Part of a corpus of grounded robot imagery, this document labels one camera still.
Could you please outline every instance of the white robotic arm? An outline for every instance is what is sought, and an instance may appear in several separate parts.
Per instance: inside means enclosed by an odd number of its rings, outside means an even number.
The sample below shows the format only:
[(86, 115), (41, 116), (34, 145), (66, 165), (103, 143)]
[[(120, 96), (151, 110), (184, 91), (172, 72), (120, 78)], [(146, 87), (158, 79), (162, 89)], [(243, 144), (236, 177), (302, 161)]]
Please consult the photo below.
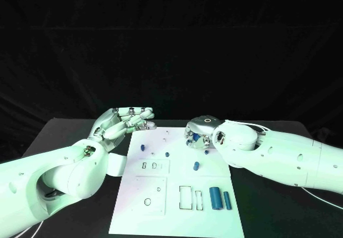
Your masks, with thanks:
[(109, 152), (126, 133), (156, 129), (155, 123), (145, 120), (153, 117), (152, 108), (110, 109), (96, 121), (89, 139), (0, 164), (0, 238), (11, 237), (92, 197), (106, 174), (123, 175), (128, 158)]
[(195, 118), (185, 137), (192, 148), (214, 145), (227, 163), (286, 185), (343, 194), (343, 149), (300, 135), (211, 116)]

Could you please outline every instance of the black backdrop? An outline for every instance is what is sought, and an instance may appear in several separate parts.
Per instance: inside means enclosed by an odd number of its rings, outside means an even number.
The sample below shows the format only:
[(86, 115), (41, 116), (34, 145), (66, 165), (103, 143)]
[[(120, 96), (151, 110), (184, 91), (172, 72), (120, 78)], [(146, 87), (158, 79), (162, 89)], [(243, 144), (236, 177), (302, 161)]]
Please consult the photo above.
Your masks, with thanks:
[(0, 10), (9, 156), (50, 119), (113, 107), (299, 120), (321, 140), (343, 133), (342, 1), (9, 0)]

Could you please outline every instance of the blue object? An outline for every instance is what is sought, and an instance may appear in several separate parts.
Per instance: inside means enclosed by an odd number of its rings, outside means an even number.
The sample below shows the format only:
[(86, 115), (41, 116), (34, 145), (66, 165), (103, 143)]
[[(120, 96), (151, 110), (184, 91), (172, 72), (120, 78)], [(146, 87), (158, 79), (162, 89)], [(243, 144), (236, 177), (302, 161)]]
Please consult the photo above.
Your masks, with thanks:
[(198, 141), (200, 138), (201, 138), (200, 134), (195, 133), (195, 134), (194, 134), (194, 140)]
[(195, 162), (195, 167), (194, 167), (194, 169), (198, 171), (200, 170), (200, 162)]
[(220, 187), (211, 187), (210, 188), (210, 195), (211, 195), (213, 209), (214, 210), (223, 210), (224, 209), (224, 202), (223, 202)]
[(226, 198), (227, 209), (233, 210), (231, 199), (230, 199), (230, 193), (228, 192), (224, 192), (224, 198)]

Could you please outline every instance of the white board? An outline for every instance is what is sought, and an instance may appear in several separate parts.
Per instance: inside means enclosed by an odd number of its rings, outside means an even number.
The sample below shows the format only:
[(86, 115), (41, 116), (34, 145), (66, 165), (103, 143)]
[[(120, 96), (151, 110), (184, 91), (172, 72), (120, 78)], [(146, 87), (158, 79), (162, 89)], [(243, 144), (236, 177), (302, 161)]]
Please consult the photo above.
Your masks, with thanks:
[[(159, 127), (133, 133), (110, 234), (244, 238), (230, 166), (215, 149), (207, 155), (205, 150), (188, 148), (184, 132), (185, 128)], [(182, 195), (181, 186), (191, 186), (192, 210), (181, 209), (181, 196), (190, 203), (190, 189)], [(221, 189), (223, 210), (213, 210), (214, 186)], [(227, 210), (226, 191), (233, 210)]]

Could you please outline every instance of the small blue object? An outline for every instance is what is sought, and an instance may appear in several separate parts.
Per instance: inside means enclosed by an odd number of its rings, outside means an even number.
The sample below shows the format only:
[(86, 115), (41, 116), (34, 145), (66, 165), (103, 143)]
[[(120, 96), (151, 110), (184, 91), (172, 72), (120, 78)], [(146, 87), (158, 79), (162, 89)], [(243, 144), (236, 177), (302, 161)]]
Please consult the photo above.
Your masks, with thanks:
[(233, 210), (231, 199), (230, 199), (230, 193), (228, 192), (224, 192), (224, 198), (226, 198), (227, 209)]
[(195, 134), (194, 134), (194, 140), (198, 141), (200, 138), (201, 138), (200, 134), (195, 133)]
[(224, 202), (223, 202), (220, 187), (211, 187), (210, 188), (210, 196), (211, 196), (213, 209), (214, 210), (223, 210), (224, 209)]
[(200, 162), (195, 162), (195, 167), (194, 167), (194, 169), (198, 171), (200, 170)]

